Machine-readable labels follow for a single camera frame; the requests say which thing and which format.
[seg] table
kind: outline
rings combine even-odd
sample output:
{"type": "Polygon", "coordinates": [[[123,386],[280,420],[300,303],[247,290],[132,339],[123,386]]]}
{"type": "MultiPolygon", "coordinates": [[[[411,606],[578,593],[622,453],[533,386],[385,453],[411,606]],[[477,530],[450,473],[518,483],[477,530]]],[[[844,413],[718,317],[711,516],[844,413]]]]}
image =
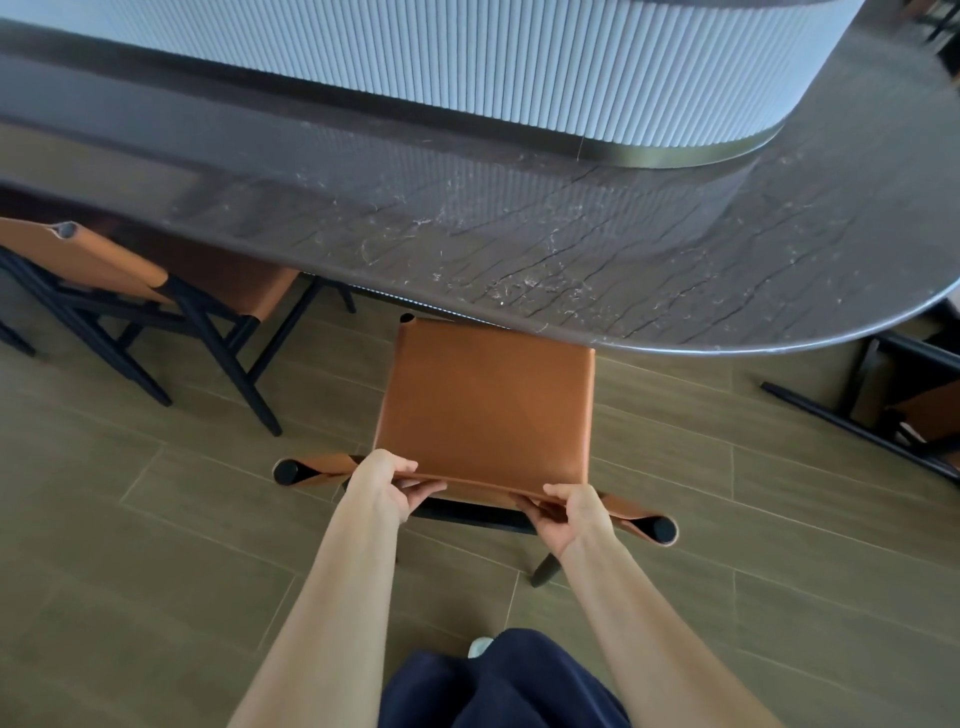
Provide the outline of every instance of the table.
{"type": "Polygon", "coordinates": [[[462,316],[783,352],[887,328],[960,279],[955,92],[936,59],[862,29],[763,149],[659,171],[71,42],[0,32],[0,183],[462,316]]]}

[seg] white sneaker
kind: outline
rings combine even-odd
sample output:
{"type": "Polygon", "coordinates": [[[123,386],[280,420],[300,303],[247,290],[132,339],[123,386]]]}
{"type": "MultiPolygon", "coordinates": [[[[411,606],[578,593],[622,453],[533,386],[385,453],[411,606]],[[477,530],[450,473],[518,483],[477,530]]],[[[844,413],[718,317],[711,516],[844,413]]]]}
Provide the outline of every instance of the white sneaker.
{"type": "Polygon", "coordinates": [[[469,659],[480,657],[480,655],[487,651],[487,647],[489,647],[491,644],[493,644],[493,637],[478,637],[476,640],[470,643],[470,649],[467,652],[467,657],[469,659]]]}

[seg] hand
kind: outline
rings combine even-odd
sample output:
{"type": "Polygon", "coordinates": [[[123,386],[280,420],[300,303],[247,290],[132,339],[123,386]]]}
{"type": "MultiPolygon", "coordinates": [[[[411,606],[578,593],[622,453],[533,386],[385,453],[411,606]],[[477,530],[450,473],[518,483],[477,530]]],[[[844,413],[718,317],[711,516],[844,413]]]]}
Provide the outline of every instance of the hand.
{"type": "Polygon", "coordinates": [[[547,501],[535,503],[526,496],[513,496],[514,503],[527,515],[537,534],[558,559],[577,539],[594,535],[616,538],[610,514],[592,485],[547,484],[543,491],[563,500],[565,508],[547,501]]]}
{"type": "Polygon", "coordinates": [[[374,450],[353,472],[347,494],[341,502],[348,498],[354,501],[361,497],[372,497],[374,503],[383,506],[388,515],[396,515],[398,522],[404,523],[428,496],[446,488],[442,480],[402,477],[404,473],[412,473],[416,469],[417,463],[413,460],[405,460],[385,449],[374,450]]]}

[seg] white ribbed cladding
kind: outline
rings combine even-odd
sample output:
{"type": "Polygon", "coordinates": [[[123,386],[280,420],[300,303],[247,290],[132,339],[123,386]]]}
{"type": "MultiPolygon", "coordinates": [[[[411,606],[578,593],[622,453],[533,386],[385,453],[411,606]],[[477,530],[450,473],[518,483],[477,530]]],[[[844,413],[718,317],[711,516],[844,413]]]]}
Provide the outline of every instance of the white ribbed cladding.
{"type": "Polygon", "coordinates": [[[6,0],[22,22],[621,144],[779,124],[862,0],[6,0]]]}

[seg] navy trousers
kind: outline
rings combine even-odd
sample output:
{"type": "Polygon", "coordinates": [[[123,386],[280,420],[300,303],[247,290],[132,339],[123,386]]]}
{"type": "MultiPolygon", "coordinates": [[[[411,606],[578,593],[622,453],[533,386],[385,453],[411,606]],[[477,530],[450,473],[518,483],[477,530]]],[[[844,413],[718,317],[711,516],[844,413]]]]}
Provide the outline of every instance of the navy trousers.
{"type": "Polygon", "coordinates": [[[383,691],[379,728],[628,728],[620,701],[545,635],[508,629],[480,657],[417,652],[383,691]]]}

